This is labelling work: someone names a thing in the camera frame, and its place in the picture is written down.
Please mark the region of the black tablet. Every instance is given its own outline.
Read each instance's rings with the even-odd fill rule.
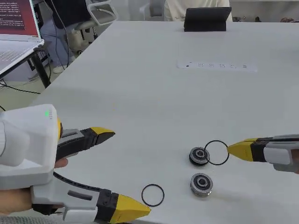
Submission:
[[[226,20],[232,7],[188,8],[184,28],[186,32],[226,31]]]

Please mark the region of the person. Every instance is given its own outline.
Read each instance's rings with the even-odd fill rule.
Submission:
[[[85,0],[45,0],[45,2],[53,11],[53,19],[45,22],[40,32],[42,38],[49,43],[48,52],[54,66],[53,72],[61,73],[76,59],[65,41],[64,27],[69,33],[79,23],[90,20],[91,16]]]
[[[67,165],[67,159],[56,162],[55,168]],[[13,212],[27,211],[31,209],[30,189],[14,189],[0,191],[0,216],[8,216]]]
[[[185,14],[188,8],[229,6],[229,0],[166,0],[164,21],[185,21]],[[231,13],[227,21],[233,21]]]

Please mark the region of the laptop screen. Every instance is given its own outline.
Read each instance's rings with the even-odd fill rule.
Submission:
[[[0,39],[39,39],[31,0],[0,0]]]

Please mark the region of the table leg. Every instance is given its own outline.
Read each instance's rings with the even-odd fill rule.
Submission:
[[[43,66],[41,59],[38,57],[37,53],[33,54],[31,59],[32,59],[32,63],[34,65],[34,67],[36,68],[36,71],[37,71],[39,77],[41,78],[41,81],[42,81],[44,87],[47,88],[51,84],[51,82],[46,73],[46,70]]]

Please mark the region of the chair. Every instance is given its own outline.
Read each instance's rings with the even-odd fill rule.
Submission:
[[[83,40],[85,40],[83,30],[89,33],[90,29],[92,29],[93,38],[97,39],[98,34],[95,27],[105,26],[112,23],[117,20],[118,15],[115,9],[111,6],[111,0],[86,0],[86,5],[92,18],[89,21],[78,24],[74,31],[80,31]]]
[[[165,0],[149,0],[149,3],[139,9],[142,21],[163,21]]]

